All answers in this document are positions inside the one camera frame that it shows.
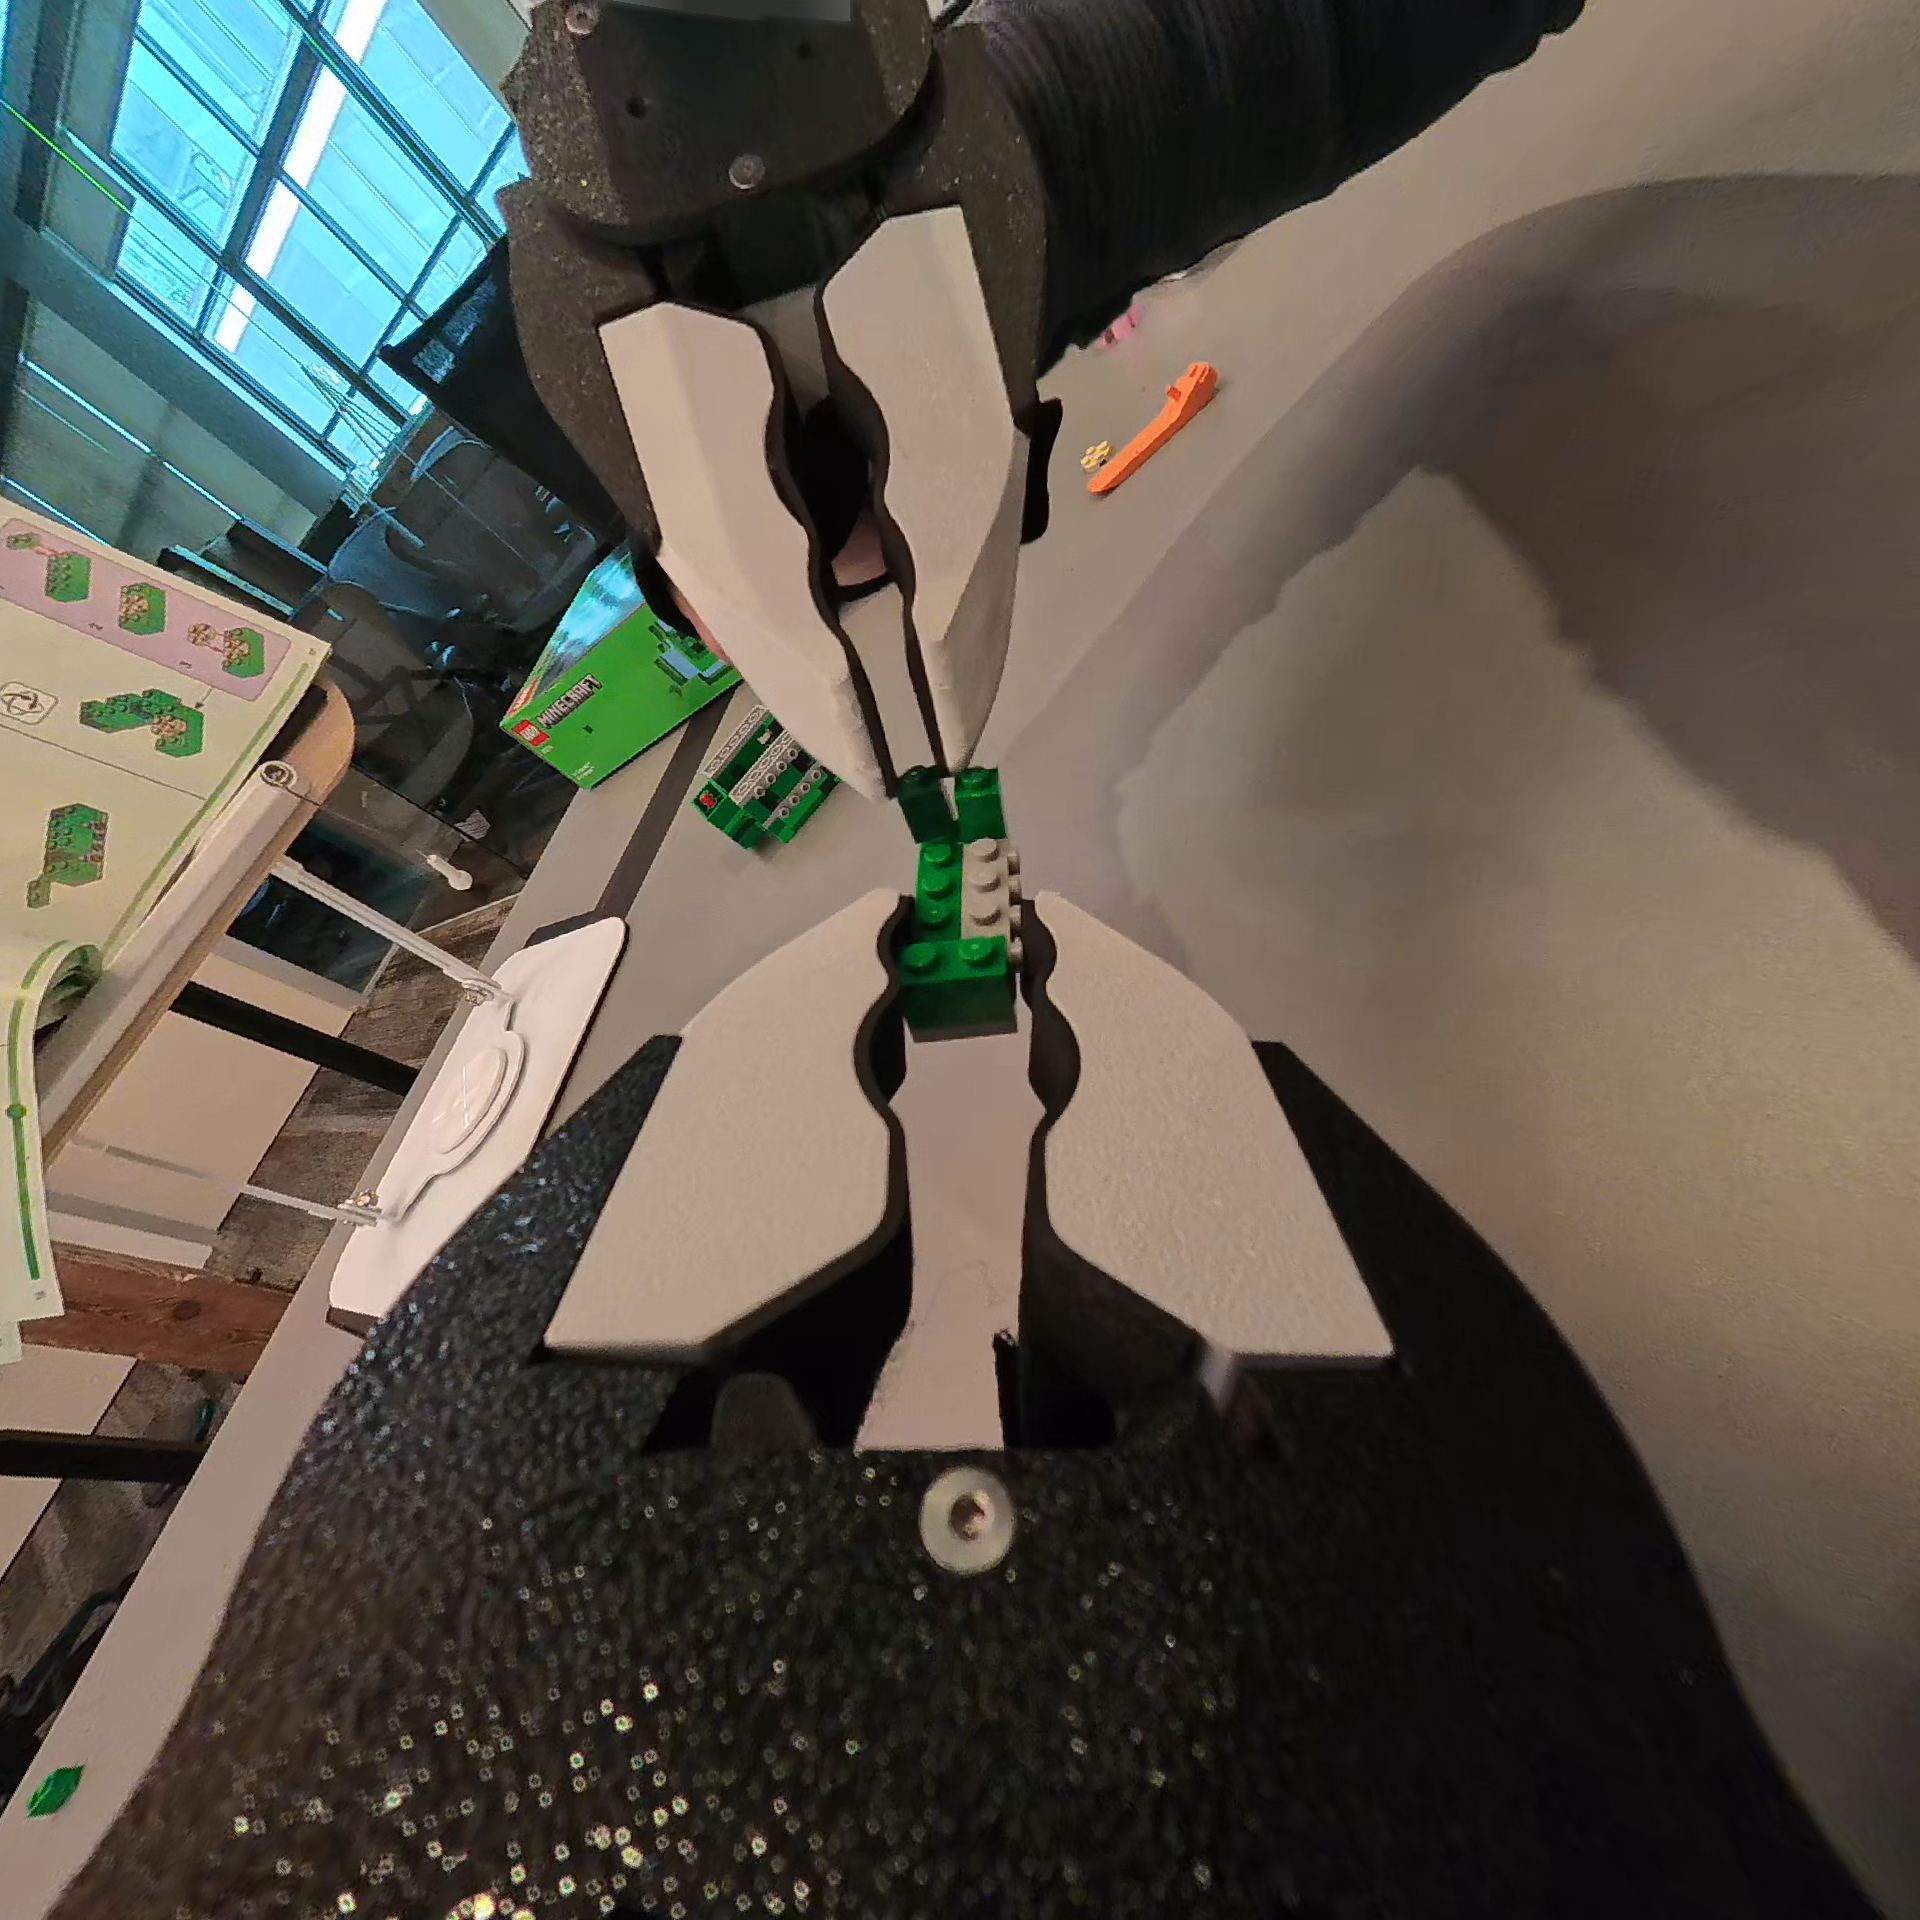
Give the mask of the brick instruction booklet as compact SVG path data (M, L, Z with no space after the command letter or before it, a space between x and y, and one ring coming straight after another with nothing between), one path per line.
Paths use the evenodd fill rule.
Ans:
M4 1363L24 1323L64 1307L40 1038L132 944L327 658L319 637L4 502Z

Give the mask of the large glass window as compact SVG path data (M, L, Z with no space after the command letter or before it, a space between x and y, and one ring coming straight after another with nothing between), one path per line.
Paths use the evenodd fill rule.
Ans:
M511 5L4 5L4 477L323 511L427 399L391 363L524 176Z

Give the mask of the green and grey brick assembly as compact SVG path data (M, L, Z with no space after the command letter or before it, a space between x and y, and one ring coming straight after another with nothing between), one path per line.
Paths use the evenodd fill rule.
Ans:
M1017 1028L1023 886L1023 858L1008 836L920 846L916 892L896 936L912 1040L975 1040Z

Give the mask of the green grey brick build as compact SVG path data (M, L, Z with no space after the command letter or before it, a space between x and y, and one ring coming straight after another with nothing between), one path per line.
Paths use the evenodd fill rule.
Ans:
M738 848L788 846L840 786L791 728L754 706L705 764L691 804Z

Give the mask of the grey desk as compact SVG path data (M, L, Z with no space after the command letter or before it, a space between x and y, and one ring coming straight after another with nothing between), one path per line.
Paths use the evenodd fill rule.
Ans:
M1030 850L1553 1311L1916 1911L1916 14L1590 5L1075 355L1243 386L1023 587Z

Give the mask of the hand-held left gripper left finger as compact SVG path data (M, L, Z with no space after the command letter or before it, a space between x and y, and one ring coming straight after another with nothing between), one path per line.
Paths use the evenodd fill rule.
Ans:
M548 1350L710 1360L902 1234L903 914L894 892L859 896L684 1026Z

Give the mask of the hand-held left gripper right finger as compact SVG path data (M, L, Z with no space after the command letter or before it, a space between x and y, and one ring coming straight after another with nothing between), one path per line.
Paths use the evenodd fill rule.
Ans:
M1033 1056L1040 1199L1064 1252L1187 1332L1206 1364L1378 1364L1394 1339L1240 1022L1187 973L1064 896Z

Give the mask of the orange brick separator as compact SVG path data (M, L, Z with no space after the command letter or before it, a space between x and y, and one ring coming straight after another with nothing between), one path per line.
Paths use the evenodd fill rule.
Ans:
M1208 411L1218 388L1218 370L1209 360L1193 360L1169 386L1159 411L1132 438L1112 445L1114 458L1088 472L1088 491L1107 495L1138 472L1167 444L1178 438L1193 418Z

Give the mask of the clear booklet stand white base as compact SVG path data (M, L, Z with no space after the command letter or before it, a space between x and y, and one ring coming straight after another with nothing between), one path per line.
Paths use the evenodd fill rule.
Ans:
M319 879L283 848L319 810L320 790L289 762L265 758L215 813L174 883L138 926L114 972L92 987L40 1056L40 1127L48 1149L79 1136L120 1056L138 1044L138 1022L185 1013L191 936L218 936L275 875L384 944L442 972L467 998L436 1066L400 1075L411 1108L371 1191L326 1207L275 1192L279 1207L347 1230L327 1285L331 1326L363 1335L400 1300L442 1245L532 1155L630 941L623 917L572 918L546 927L497 972L443 949L338 886Z

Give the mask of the green toy brick box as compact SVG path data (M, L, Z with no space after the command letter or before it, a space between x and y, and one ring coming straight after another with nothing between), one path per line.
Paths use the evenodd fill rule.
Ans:
M587 572L498 727L591 789L737 683L731 663L660 616L620 546Z

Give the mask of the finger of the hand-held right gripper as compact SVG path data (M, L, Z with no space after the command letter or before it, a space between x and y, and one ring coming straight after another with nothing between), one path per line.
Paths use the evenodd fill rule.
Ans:
M676 302L604 323L600 346L657 516L657 558L684 611L804 751L884 799L812 533L778 483L776 351L754 325Z
M820 290L820 336L876 467L920 728L937 765L971 765L1012 637L1024 432L967 212L883 220Z

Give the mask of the grey office chair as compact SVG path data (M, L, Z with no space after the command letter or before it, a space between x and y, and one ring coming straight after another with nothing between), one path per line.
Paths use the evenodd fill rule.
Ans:
M407 616L532 634L564 611L604 554L587 519L458 424L403 479L396 501L337 549L327 586L356 587Z

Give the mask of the small green brick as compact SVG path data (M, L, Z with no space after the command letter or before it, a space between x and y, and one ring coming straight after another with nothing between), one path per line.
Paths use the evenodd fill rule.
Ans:
M1000 843L1011 836L1001 778L990 765L971 765L958 774L912 765L896 781L896 804L916 848Z

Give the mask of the black mesh office chair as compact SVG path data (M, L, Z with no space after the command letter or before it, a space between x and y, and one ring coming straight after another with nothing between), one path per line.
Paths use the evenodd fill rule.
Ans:
M497 239L432 316L384 343L375 358L447 415L484 434L484 418L524 381L508 239Z

